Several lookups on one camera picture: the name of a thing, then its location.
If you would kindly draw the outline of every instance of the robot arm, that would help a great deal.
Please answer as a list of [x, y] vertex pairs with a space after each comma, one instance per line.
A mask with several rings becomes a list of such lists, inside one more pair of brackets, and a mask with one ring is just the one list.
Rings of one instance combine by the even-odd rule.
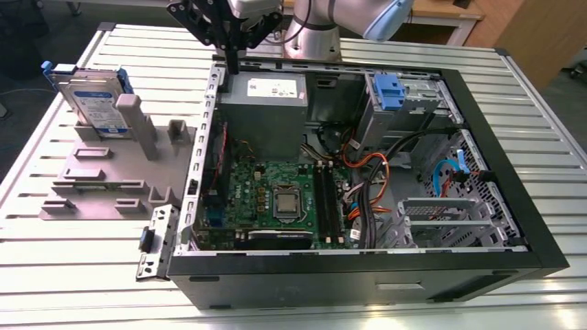
[[[282, 22], [280, 0], [182, 0], [170, 14], [204, 45], [215, 45], [230, 74], [239, 73], [239, 57], [255, 48]], [[298, 0], [286, 34], [290, 58], [336, 60], [339, 28], [363, 38], [386, 41], [410, 14], [414, 0]]]
[[296, 0], [294, 21], [286, 33], [286, 40], [291, 39], [286, 44], [286, 55], [290, 58], [338, 60], [338, 26], [366, 39], [387, 41], [410, 15], [412, 5], [414, 0]]
[[167, 11], [198, 40], [214, 45], [239, 73], [239, 57], [255, 48], [282, 22], [280, 0], [182, 0]]

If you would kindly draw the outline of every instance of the green circuit board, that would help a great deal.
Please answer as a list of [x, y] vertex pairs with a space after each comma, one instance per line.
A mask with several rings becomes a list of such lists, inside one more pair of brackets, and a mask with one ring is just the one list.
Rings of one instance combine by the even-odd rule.
[[[231, 250], [230, 237], [235, 231], [252, 228], [304, 230], [314, 233], [315, 249], [346, 248], [344, 242], [326, 243], [319, 240], [312, 172], [312, 164], [234, 163], [228, 205], [222, 216], [222, 227], [210, 230], [207, 240], [210, 248]], [[348, 180], [348, 175], [346, 168], [335, 168], [334, 179], [338, 184]], [[299, 217], [291, 219], [275, 217], [275, 195], [279, 193], [292, 193], [299, 197]]]

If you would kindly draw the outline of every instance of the power supply label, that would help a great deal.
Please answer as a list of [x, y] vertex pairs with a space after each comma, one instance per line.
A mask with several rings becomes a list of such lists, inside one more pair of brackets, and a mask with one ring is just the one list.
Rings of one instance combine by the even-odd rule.
[[258, 79], [248, 80], [247, 96], [263, 98], [296, 98], [298, 86], [295, 80]]
[[94, 128], [106, 136], [128, 131], [128, 125], [116, 110], [116, 100], [112, 93], [103, 91], [75, 91], [78, 104]]

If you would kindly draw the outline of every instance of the aluminum table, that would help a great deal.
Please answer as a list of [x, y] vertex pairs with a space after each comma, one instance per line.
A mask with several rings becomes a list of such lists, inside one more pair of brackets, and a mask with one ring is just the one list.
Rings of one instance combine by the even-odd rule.
[[[78, 66], [124, 65], [154, 123], [198, 125], [214, 50], [180, 28], [102, 25]], [[262, 45], [254, 56], [280, 56]], [[135, 283], [146, 221], [43, 221], [72, 151], [60, 95], [0, 186], [0, 325], [44, 329], [577, 329], [587, 325], [587, 157], [521, 69], [493, 49], [342, 41], [344, 61], [458, 69], [571, 268], [469, 302], [199, 311], [174, 283]]]

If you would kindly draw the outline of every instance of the ram slot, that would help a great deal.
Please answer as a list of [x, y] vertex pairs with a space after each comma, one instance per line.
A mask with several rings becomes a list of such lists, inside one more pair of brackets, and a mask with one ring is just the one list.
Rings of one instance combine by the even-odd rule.
[[340, 235], [340, 220], [339, 220], [339, 200], [336, 198], [336, 183], [332, 176], [332, 167], [324, 167], [322, 171], [322, 182], [324, 183], [324, 205], [328, 214], [328, 237], [332, 242], [339, 241]]
[[328, 221], [327, 198], [324, 191], [324, 167], [314, 166], [314, 199], [315, 199], [315, 215], [319, 220], [319, 237], [320, 241], [331, 239], [331, 223]]

